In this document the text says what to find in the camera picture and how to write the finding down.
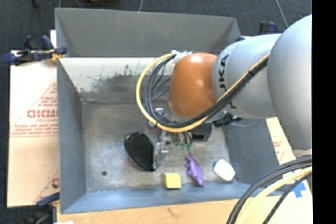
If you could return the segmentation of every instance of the blue clamp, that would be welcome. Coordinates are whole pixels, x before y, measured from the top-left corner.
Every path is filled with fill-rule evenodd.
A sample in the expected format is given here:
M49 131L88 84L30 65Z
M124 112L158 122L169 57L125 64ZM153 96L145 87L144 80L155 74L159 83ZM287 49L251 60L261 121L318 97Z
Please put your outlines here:
M32 39L32 36L27 36L25 42L23 44L24 49L18 51L16 54L10 52L8 54L4 54L1 57L1 60L6 65L22 65L24 63L36 62L50 59L53 62L56 62L58 58L64 57L68 52L66 47L58 47L54 48L50 39L44 35L41 37L43 42L43 50L33 51L33 47L35 43Z

